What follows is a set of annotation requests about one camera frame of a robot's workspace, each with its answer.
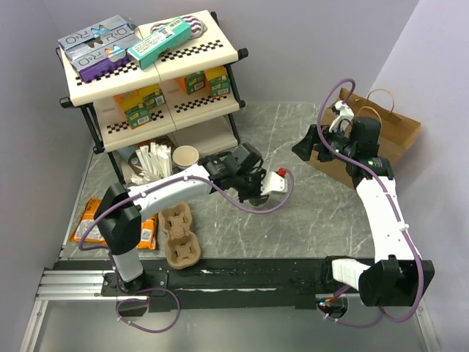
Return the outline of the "black plastic cup lid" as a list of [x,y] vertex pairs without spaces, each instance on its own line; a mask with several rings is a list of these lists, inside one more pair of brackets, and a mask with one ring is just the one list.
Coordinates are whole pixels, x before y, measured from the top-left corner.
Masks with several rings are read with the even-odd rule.
[[258,208],[258,207],[262,207],[269,200],[269,197],[270,197],[269,195],[260,195],[260,196],[249,198],[248,202],[253,207]]

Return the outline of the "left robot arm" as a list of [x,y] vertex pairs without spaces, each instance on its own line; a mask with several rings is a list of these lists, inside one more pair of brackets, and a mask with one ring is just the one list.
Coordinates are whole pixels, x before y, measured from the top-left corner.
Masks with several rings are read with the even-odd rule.
[[205,156],[187,169],[153,183],[129,188],[118,183],[110,186],[95,221],[119,274],[119,286],[130,295],[144,288],[144,268],[137,250],[142,222],[179,202],[217,189],[234,189],[240,202],[261,199],[261,182],[266,175],[262,164],[261,153],[251,144],[242,143],[231,152]]

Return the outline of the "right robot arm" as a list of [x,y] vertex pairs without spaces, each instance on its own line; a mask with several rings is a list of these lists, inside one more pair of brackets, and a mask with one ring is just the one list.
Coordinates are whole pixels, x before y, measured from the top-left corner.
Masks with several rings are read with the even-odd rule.
[[368,307],[411,307],[435,275],[408,234],[396,196],[391,163],[378,154],[381,124],[372,117],[353,120],[349,133],[311,125],[292,151],[302,160],[317,152],[320,162],[342,161],[366,210],[374,241],[374,264],[351,257],[327,257],[320,284],[328,292],[349,285]]

